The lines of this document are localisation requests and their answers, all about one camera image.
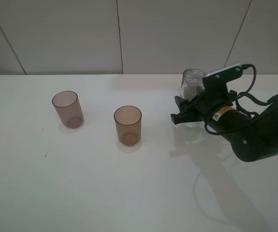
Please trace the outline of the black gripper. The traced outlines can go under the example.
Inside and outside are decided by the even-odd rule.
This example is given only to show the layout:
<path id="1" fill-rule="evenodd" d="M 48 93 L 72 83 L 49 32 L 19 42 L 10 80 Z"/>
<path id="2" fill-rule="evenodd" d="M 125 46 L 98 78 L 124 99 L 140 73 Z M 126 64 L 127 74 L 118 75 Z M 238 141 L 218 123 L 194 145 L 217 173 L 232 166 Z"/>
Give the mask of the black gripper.
<path id="1" fill-rule="evenodd" d="M 237 92 L 230 90 L 225 95 L 218 95 L 216 92 L 208 96 L 206 91 L 202 91 L 192 97 L 192 100 L 175 96 L 175 103 L 179 109 L 178 114 L 170 114 L 171 121 L 175 124 L 195 123 L 204 121 L 216 108 L 223 105 L 212 115 L 214 121 L 218 121 L 223 114 L 234 110 L 232 101 L 237 96 Z"/>

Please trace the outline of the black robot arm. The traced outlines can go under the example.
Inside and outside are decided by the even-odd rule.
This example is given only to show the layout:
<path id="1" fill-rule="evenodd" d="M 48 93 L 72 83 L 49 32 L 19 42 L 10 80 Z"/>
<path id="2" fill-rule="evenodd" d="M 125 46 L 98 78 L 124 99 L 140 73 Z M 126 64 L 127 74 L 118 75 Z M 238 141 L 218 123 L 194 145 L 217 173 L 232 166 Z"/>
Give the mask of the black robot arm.
<path id="1" fill-rule="evenodd" d="M 262 102 L 247 92 L 233 90 L 223 96 L 207 90 L 191 101 L 175 97 L 177 125 L 204 122 L 208 134 L 222 136 L 234 154 L 244 162 L 278 155 L 278 94 Z"/>

